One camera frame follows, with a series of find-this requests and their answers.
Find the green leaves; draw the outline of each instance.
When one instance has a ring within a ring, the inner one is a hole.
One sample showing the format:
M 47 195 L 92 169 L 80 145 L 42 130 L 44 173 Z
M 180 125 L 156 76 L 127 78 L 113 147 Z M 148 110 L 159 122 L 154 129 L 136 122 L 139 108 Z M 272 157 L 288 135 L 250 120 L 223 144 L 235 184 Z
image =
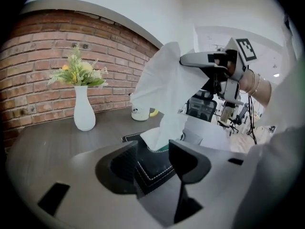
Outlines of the green leaves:
M 83 77 L 86 73 L 87 73 L 87 70 L 81 70 L 81 71 L 79 72 L 79 75 L 80 75 L 80 77 Z
M 58 77 L 66 80 L 67 82 L 71 82 L 73 80 L 73 74 L 70 72 L 66 72 L 65 74 L 60 74 Z
M 91 83 L 88 84 L 88 86 L 99 86 L 99 85 L 103 84 L 104 82 L 105 82 L 105 80 L 103 80 L 103 79 L 95 78 Z
M 93 77 L 90 77 L 90 76 L 85 77 L 85 76 L 84 76 L 84 80 L 81 83 L 82 86 L 86 86 L 88 83 L 90 83 L 94 80 Z

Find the tissue box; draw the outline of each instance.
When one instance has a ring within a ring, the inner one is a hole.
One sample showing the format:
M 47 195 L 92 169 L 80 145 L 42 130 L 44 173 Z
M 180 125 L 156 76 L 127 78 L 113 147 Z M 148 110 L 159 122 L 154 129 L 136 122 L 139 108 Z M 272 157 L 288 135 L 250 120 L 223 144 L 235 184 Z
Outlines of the tissue box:
M 142 195 L 145 196 L 161 186 L 176 173 L 169 161 L 168 145 L 158 151 L 152 151 L 140 137 L 140 134 L 124 136 L 122 140 L 123 142 L 138 141 L 138 166 L 134 178 Z M 190 130 L 184 129 L 182 140 L 199 145 L 202 138 Z

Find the white wall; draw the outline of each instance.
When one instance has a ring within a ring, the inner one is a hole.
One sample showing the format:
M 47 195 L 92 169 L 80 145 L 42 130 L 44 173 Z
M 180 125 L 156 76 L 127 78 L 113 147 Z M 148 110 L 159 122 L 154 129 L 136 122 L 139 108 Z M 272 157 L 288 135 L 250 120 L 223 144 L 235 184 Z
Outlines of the white wall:
M 102 8 L 110 9 L 127 18 L 126 25 L 130 27 L 132 21 L 144 28 L 155 37 L 161 44 L 177 41 L 178 25 L 181 23 L 181 0 L 78 0 L 99 5 Z M 58 6 L 63 9 L 64 3 L 49 3 L 50 8 Z
M 198 36 L 194 25 L 186 17 L 183 17 L 183 22 L 179 25 L 179 34 L 177 41 L 180 46 L 180 53 L 184 55 L 190 51 L 199 52 Z
M 183 7 L 196 28 L 234 28 L 283 45 L 284 12 L 275 0 L 183 0 Z

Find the ceiling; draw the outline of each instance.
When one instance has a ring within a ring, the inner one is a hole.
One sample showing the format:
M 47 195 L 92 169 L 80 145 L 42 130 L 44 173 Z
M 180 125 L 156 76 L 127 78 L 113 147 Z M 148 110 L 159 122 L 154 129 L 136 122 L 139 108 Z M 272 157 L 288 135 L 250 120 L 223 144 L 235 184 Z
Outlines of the ceiling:
M 201 52 L 216 51 L 219 47 L 225 47 L 231 36 L 222 34 L 198 34 L 198 45 Z M 250 41 L 258 60 L 249 67 L 256 73 L 275 83 L 279 83 L 279 78 L 274 74 L 279 73 L 281 68 L 282 56 L 276 51 L 261 44 Z

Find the cable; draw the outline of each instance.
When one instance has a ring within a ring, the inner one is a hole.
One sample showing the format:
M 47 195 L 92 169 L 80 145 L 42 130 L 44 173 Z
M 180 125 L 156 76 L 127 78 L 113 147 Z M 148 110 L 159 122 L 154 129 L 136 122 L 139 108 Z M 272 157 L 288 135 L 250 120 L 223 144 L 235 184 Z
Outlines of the cable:
M 252 138 L 254 140 L 255 145 L 257 144 L 256 137 L 254 135 L 253 126 L 254 126 L 254 106 L 252 102 L 252 97 L 248 96 L 248 103 L 249 103 L 249 116 L 250 116 L 250 130 L 247 134 L 250 136 L 252 134 Z

